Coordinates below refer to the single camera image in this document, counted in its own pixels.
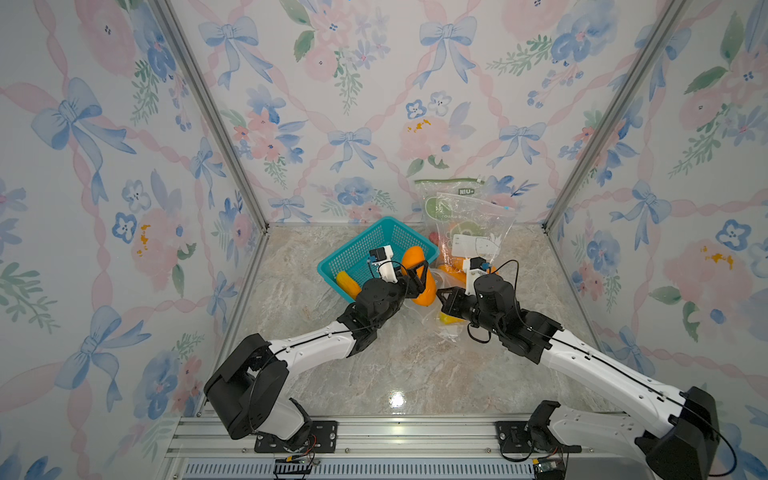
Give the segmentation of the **orange mango top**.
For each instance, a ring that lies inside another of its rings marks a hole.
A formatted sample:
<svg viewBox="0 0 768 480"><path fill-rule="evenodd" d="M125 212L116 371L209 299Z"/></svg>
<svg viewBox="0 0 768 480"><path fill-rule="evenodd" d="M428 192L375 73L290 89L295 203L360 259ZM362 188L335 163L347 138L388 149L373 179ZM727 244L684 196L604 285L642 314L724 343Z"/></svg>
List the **orange mango top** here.
<svg viewBox="0 0 768 480"><path fill-rule="evenodd" d="M463 269L464 258L451 257L447 263L442 263L438 269L450 276L456 282L464 284L466 282L466 273Z"/></svg>

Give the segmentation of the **small yellow mango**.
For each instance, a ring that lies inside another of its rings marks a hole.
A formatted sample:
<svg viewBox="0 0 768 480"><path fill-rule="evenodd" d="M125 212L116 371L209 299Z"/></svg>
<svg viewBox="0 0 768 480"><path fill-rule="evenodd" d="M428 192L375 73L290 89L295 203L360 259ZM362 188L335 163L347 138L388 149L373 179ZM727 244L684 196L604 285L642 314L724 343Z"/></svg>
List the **small yellow mango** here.
<svg viewBox="0 0 768 480"><path fill-rule="evenodd" d="M352 300L355 300L362 291L360 285L346 271L340 271L336 275L336 284Z"/></svg>

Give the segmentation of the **clear plastic bag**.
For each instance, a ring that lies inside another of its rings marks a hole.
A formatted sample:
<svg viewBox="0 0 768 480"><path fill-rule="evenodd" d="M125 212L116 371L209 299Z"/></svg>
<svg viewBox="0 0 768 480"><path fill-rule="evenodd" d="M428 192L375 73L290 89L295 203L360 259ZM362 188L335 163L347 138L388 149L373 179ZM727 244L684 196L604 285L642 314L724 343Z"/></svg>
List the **clear plastic bag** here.
<svg viewBox="0 0 768 480"><path fill-rule="evenodd" d="M459 197L451 225L440 225L437 266L451 257L482 257L493 264L517 212L480 198Z"/></svg>
<svg viewBox="0 0 768 480"><path fill-rule="evenodd" d="M430 270L430 273L434 278L437 289L459 286L457 279L440 269ZM413 300L407 300L406 306L430 334L439 337L441 340L453 343L469 340L467 335L468 323L466 321L450 320L448 323L445 323L442 320L442 303L438 298L435 298L429 306L416 304Z"/></svg>

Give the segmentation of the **clear zip-top bag green print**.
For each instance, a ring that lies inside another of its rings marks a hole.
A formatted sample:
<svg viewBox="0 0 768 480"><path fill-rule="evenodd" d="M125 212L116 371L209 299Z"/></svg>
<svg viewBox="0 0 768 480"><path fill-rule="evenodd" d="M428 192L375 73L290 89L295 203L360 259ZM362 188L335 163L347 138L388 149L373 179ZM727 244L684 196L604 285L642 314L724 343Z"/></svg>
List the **clear zip-top bag green print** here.
<svg viewBox="0 0 768 480"><path fill-rule="evenodd" d="M440 225L451 225L456 217L455 203L459 197L481 198L485 181L478 178L421 179L414 189L421 197L421 211L426 225L426 236L437 245Z"/></svg>

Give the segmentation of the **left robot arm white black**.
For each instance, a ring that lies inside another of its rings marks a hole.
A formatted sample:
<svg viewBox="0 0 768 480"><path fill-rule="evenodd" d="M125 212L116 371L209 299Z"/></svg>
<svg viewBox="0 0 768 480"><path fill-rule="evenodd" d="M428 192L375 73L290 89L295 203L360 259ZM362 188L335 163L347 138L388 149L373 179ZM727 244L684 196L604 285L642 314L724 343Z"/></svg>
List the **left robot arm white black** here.
<svg viewBox="0 0 768 480"><path fill-rule="evenodd" d="M313 421L298 401L283 398L282 390L300 373L365 350L405 301L427 290L425 260L394 265L399 271L392 282L367 280L355 301L326 327L283 340L252 334L234 348L204 386L231 439L271 435L292 450L307 441Z"/></svg>

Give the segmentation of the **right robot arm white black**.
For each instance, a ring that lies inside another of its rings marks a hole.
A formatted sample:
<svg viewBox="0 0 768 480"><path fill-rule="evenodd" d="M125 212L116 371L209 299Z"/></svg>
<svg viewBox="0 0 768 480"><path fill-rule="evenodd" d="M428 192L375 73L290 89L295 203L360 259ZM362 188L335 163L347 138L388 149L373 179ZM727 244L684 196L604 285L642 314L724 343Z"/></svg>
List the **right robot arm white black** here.
<svg viewBox="0 0 768 480"><path fill-rule="evenodd" d="M496 274L472 291L438 291L442 313L487 331L509 352L579 382L619 408L575 410L544 400L527 421L527 450L566 455L593 448L646 464L659 479L707 479L721 442L714 398L644 376L575 336L557 321L520 306L515 287Z"/></svg>

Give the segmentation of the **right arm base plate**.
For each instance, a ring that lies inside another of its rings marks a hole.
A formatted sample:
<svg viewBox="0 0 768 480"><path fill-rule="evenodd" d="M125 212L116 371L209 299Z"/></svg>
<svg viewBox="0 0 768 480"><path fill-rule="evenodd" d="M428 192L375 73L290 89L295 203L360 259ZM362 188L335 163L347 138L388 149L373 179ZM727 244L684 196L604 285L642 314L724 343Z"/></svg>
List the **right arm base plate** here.
<svg viewBox="0 0 768 480"><path fill-rule="evenodd" d="M527 421L506 420L494 423L496 439L503 454L581 453L579 445L557 440L547 427L530 427Z"/></svg>

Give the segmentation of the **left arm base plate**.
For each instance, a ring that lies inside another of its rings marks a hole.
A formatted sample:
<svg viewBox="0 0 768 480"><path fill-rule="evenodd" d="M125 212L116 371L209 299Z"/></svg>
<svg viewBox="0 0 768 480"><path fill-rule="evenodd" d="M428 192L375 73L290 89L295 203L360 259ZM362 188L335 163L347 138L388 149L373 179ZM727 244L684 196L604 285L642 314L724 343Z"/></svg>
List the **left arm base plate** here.
<svg viewBox="0 0 768 480"><path fill-rule="evenodd" d="M310 421L302 426L288 440L258 432L254 445L255 453L302 454L334 453L338 439L339 423L334 420Z"/></svg>

